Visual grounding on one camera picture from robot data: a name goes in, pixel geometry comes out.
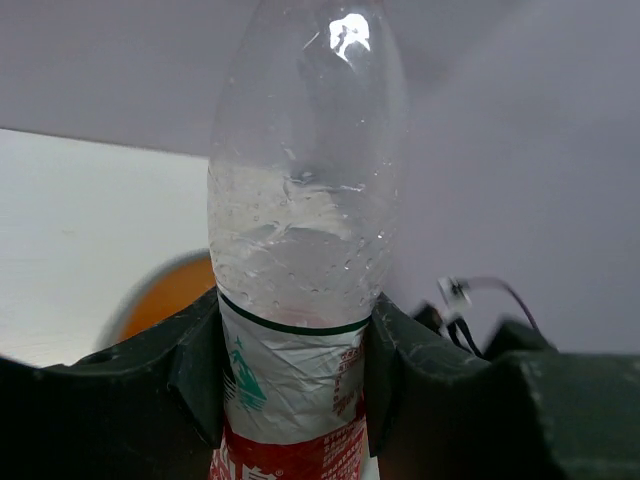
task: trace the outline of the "red label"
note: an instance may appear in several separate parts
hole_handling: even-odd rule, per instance
[[[347,426],[314,440],[264,445],[236,435],[227,424],[209,480],[357,480],[364,429],[360,413]]]

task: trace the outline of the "black wire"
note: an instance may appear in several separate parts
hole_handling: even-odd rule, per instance
[[[499,290],[506,291],[511,297],[516,301],[516,303],[520,306],[522,311],[524,312],[525,317],[531,324],[531,328],[533,328],[536,332],[540,333],[540,328],[538,328],[538,322],[536,322],[535,318],[533,318],[533,314],[522,300],[522,297],[518,295],[518,293],[504,280],[498,277],[471,277],[465,279],[459,279],[458,282],[461,285],[464,285],[467,290],[477,290],[482,288],[497,288]]]
[[[462,333],[462,336],[464,337],[465,341],[467,342],[467,345],[469,345],[469,348],[471,350],[462,346],[462,344],[460,343],[460,339],[458,338],[457,330],[460,330],[460,333]],[[447,324],[447,332],[449,333],[449,337],[451,338],[451,341],[456,347],[462,348],[463,350],[466,350],[469,353],[473,352],[475,356],[482,358],[482,352],[480,351],[476,343],[473,341],[473,337],[471,335],[471,331],[469,330],[469,326],[467,325],[467,322],[465,322],[462,317],[457,317],[453,321],[449,322]]]

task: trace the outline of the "gray wall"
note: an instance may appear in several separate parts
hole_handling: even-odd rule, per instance
[[[0,126],[206,154],[255,4],[0,0]],[[640,3],[387,5],[413,97],[393,298],[498,274],[559,346],[639,351]],[[481,338],[517,311],[473,300]]]

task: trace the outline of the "water bottle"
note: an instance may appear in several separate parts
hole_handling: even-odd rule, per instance
[[[260,4],[226,77],[208,174],[229,353],[219,477],[312,480],[346,466],[243,455],[361,429],[362,331],[391,259],[406,110],[379,0]]]

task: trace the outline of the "green logo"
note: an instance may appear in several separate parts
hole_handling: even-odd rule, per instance
[[[229,356],[231,357],[231,370],[233,371],[232,375],[234,378],[225,378],[227,389],[231,389],[231,392],[229,392],[230,395],[227,395],[227,397],[238,396],[240,404],[245,410],[260,412],[264,408],[267,397],[262,392],[260,385],[258,385],[256,376],[242,357],[242,351],[244,348],[240,341],[240,337],[237,337],[234,345],[237,348],[234,348],[229,353]]]

